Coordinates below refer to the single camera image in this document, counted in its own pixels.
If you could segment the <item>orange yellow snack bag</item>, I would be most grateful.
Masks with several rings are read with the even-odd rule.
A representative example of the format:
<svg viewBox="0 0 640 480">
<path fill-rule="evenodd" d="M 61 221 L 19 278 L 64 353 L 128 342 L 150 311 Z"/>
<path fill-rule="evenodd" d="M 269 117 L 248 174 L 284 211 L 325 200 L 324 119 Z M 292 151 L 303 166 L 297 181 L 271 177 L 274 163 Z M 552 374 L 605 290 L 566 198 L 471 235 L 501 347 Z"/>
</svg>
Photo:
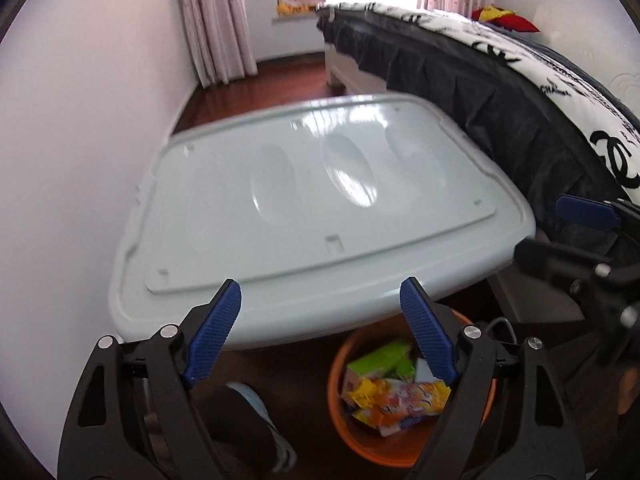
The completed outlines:
<svg viewBox="0 0 640 480">
<path fill-rule="evenodd" d="M 439 416 L 451 389 L 438 382 L 403 382 L 398 379 L 361 379 L 343 393 L 352 417 L 378 430 L 382 437 L 397 434 L 425 417 Z"/>
</svg>

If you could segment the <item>green cardboard box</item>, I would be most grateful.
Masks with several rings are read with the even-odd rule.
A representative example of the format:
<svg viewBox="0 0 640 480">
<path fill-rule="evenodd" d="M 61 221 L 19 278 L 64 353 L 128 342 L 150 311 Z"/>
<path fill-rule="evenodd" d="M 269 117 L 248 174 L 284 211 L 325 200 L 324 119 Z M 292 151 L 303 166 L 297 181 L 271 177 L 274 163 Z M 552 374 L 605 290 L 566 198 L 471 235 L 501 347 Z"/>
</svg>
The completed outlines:
<svg viewBox="0 0 640 480">
<path fill-rule="evenodd" d="M 410 356 L 412 344 L 397 339 L 346 365 L 346 384 L 359 384 L 363 378 L 385 377 Z"/>
</svg>

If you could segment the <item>white cardboard box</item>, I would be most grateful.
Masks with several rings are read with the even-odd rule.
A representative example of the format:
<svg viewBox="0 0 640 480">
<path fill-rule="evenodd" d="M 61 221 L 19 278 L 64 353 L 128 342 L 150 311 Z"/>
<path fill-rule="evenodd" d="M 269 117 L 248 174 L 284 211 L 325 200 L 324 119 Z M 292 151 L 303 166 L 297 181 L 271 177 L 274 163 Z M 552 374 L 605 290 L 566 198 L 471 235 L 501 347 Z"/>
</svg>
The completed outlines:
<svg viewBox="0 0 640 480">
<path fill-rule="evenodd" d="M 431 367 L 424 359 L 417 358 L 414 381 L 418 384 L 434 384 L 435 382 L 439 382 L 439 378 L 434 375 Z"/>
</svg>

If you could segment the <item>green seaweed snack bag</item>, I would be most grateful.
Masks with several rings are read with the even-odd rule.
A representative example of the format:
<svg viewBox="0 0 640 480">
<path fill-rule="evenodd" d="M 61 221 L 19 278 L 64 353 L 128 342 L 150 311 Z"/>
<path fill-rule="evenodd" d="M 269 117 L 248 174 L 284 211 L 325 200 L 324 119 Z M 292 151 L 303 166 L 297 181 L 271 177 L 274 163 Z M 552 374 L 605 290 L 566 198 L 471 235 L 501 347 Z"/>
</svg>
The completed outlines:
<svg viewBox="0 0 640 480">
<path fill-rule="evenodd" d="M 401 358 L 395 365 L 390 377 L 402 382 L 413 382 L 416 377 L 416 366 L 408 356 Z"/>
</svg>

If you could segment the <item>bed with black skirt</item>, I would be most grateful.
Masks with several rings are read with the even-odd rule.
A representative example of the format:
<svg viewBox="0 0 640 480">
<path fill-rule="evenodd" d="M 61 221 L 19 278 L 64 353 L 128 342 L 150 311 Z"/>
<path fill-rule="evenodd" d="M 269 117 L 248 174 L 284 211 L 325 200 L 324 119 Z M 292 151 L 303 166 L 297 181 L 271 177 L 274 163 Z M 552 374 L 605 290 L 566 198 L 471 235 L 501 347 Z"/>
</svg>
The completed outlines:
<svg viewBox="0 0 640 480">
<path fill-rule="evenodd" d="M 626 194 L 562 110 L 506 62 L 380 14 L 323 9 L 318 29 L 387 89 L 426 99 L 448 115 L 516 185 L 549 240 L 619 264 L 638 262 L 639 247 L 629 237 L 556 214 L 564 194 L 592 200 Z"/>
</svg>

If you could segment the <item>red yellow pillow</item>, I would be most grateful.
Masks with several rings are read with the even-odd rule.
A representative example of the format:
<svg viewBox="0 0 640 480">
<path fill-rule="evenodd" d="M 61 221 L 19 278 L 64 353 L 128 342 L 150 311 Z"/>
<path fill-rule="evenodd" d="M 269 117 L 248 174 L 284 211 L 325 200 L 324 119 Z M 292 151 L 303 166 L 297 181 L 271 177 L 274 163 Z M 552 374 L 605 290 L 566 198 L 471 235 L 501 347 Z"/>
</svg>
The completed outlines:
<svg viewBox="0 0 640 480">
<path fill-rule="evenodd" d="M 538 27 L 512 10 L 498 6 L 484 6 L 472 12 L 474 21 L 488 23 L 509 32 L 539 32 Z"/>
</svg>

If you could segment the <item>grey plastic storage box lid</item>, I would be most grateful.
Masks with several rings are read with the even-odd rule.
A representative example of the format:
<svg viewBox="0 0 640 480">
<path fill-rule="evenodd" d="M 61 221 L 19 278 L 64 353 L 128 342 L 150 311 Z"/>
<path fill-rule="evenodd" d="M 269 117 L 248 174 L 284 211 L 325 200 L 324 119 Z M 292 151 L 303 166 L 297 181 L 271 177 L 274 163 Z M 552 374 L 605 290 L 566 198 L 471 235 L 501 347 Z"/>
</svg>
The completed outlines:
<svg viewBox="0 0 640 480">
<path fill-rule="evenodd" d="M 535 231 L 516 186 L 430 102 L 386 93 L 273 107 L 160 149 L 108 307 L 122 339 L 144 339 L 235 280 L 227 348 L 286 344 L 395 315 L 409 276 L 436 299 L 487 278 Z"/>
</svg>

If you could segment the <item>pink window curtain left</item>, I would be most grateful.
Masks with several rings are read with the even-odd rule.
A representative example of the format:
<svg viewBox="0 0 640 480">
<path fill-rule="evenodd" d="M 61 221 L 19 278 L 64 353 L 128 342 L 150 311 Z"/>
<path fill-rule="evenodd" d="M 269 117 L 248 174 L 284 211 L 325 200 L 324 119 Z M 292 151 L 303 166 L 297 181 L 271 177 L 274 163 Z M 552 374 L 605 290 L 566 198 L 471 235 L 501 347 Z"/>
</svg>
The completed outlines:
<svg viewBox="0 0 640 480">
<path fill-rule="evenodd" d="M 179 0 L 186 42 L 202 87 L 258 74 L 245 0 Z"/>
</svg>

